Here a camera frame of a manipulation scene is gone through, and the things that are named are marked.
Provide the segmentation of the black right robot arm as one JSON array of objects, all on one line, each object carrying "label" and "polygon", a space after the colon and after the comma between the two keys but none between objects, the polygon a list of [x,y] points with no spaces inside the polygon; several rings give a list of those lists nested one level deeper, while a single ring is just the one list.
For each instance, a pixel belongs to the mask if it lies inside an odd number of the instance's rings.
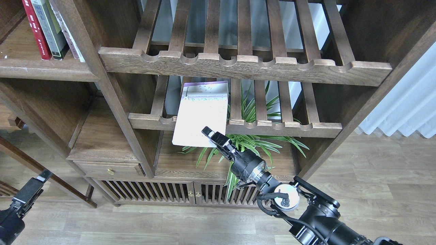
[{"label": "black right robot arm", "polygon": [[267,215],[284,219],[289,232],[303,245],[397,245],[388,237],[371,241],[339,220],[340,207],[332,197],[295,176],[293,182],[281,183],[266,171],[265,160],[252,150],[238,151],[227,136],[204,127],[202,133],[232,162],[231,172],[238,178],[238,188],[256,185],[260,194],[258,207]]}]

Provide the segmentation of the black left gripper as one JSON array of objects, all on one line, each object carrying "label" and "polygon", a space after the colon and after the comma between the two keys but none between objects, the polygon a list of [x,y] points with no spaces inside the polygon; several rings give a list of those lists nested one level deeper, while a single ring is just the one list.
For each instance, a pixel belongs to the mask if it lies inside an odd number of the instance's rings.
[{"label": "black left gripper", "polygon": [[31,178],[12,198],[7,210],[0,214],[0,244],[11,245],[24,230],[25,223],[21,217],[23,206],[31,206],[42,193],[42,186],[53,175],[45,169],[36,178]]}]

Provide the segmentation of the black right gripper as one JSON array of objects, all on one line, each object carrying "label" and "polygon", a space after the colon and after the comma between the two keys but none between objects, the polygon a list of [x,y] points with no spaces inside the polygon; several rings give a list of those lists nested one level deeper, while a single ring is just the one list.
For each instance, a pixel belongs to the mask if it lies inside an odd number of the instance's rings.
[{"label": "black right gripper", "polygon": [[209,127],[204,127],[201,131],[216,146],[219,152],[232,161],[231,172],[244,183],[266,184],[267,173],[265,169],[265,160],[256,155],[252,150],[246,149],[240,152],[233,145],[230,138],[220,132],[215,132]]}]

